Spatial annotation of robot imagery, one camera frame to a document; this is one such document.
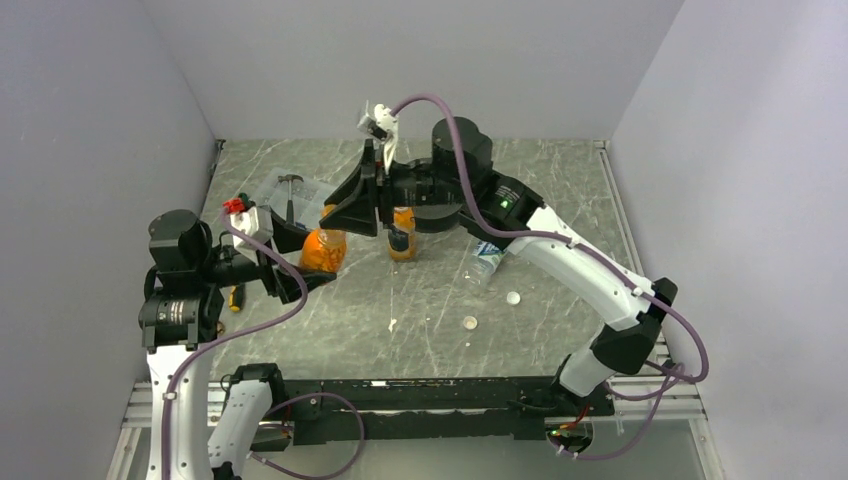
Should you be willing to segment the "small orange juice bottle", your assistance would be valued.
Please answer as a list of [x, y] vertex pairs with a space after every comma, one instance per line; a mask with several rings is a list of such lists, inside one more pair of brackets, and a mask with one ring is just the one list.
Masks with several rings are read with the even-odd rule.
[[301, 249], [299, 267], [307, 270], [338, 273], [347, 253], [347, 233], [318, 226], [312, 230]]

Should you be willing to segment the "large orange blue-label bottle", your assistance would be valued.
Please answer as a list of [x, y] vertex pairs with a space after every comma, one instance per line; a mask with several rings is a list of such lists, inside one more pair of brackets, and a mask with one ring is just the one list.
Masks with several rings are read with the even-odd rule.
[[411, 207], [396, 207], [388, 229], [388, 252], [394, 261], [411, 260], [416, 252], [416, 223]]

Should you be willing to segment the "white large bottle cap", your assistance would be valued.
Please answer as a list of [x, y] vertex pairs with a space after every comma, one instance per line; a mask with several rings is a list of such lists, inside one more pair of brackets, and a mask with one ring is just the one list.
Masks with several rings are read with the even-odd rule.
[[466, 330], [474, 330], [477, 327], [478, 322], [475, 317], [466, 316], [462, 321], [462, 325]]

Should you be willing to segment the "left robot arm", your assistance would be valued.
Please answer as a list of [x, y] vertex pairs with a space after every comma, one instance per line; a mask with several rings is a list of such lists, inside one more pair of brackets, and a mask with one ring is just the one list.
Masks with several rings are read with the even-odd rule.
[[232, 244], [189, 210], [158, 216], [149, 226], [155, 262], [145, 279], [138, 317], [152, 384], [150, 479], [238, 479], [260, 422], [279, 417], [288, 394], [274, 363], [242, 365], [230, 377], [215, 427], [209, 425], [209, 382], [225, 304], [222, 290], [254, 280], [282, 303], [303, 307], [303, 294], [335, 279], [283, 261], [300, 250], [305, 229], [267, 207], [225, 207]]

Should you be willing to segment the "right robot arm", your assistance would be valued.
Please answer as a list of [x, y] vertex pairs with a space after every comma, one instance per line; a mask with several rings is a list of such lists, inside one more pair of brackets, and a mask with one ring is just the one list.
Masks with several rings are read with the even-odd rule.
[[[447, 120], [432, 129], [431, 156], [411, 163], [380, 159], [373, 141], [357, 168], [327, 198], [324, 229], [374, 237], [389, 227], [397, 207], [457, 205], [459, 223], [472, 236], [524, 258], [588, 302], [604, 322], [596, 336], [566, 357], [551, 388], [557, 411], [574, 415], [590, 394], [615, 374], [640, 371], [660, 332], [678, 287], [651, 281], [617, 264], [584, 241], [542, 197], [521, 181], [492, 168], [492, 140], [464, 117], [455, 120], [461, 145], [449, 137]], [[474, 200], [487, 224], [509, 232], [498, 238], [471, 216], [460, 188], [456, 154], [463, 153]]]

